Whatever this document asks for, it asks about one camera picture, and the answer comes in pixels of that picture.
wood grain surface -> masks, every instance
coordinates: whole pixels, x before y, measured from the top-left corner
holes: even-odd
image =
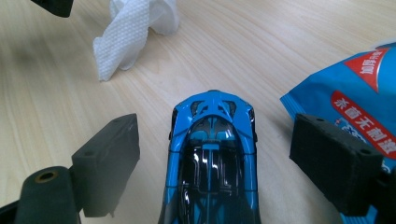
[[[149,31],[135,66],[97,79],[92,41],[110,23],[107,0],[76,0],[70,18],[28,0],[0,6],[0,205],[23,180],[71,155],[112,119],[137,113],[141,160],[116,216],[83,223],[156,223],[173,107],[211,89],[256,112],[263,223],[341,223],[289,159],[292,121],[279,98],[310,74],[396,37],[386,0],[179,0],[174,35]]]

black object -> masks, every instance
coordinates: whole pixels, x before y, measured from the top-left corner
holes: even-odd
[[[67,18],[73,6],[73,0],[32,0],[55,16]]]
[[[337,210],[365,216],[372,204],[377,223],[396,220],[396,174],[382,170],[383,156],[332,123],[297,114],[290,158]]]
[[[5,224],[76,224],[113,214],[140,156],[136,114],[110,121],[72,157],[70,169],[55,166],[30,175],[18,202],[0,209]]]

tissue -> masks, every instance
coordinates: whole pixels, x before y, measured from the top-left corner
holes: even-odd
[[[108,81],[117,70],[130,69],[145,47],[148,29],[170,35],[177,30],[176,0],[110,0],[111,23],[93,40],[98,78]]]

plastic packaging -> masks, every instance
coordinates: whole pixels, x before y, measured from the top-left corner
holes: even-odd
[[[396,166],[396,48],[388,44],[325,68],[281,97],[294,119],[305,113],[330,120],[386,158],[383,169]],[[375,223],[366,217],[344,217],[345,223]]]

toy car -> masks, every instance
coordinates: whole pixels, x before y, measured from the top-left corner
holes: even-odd
[[[253,107],[222,91],[172,114],[159,223],[261,223]]]

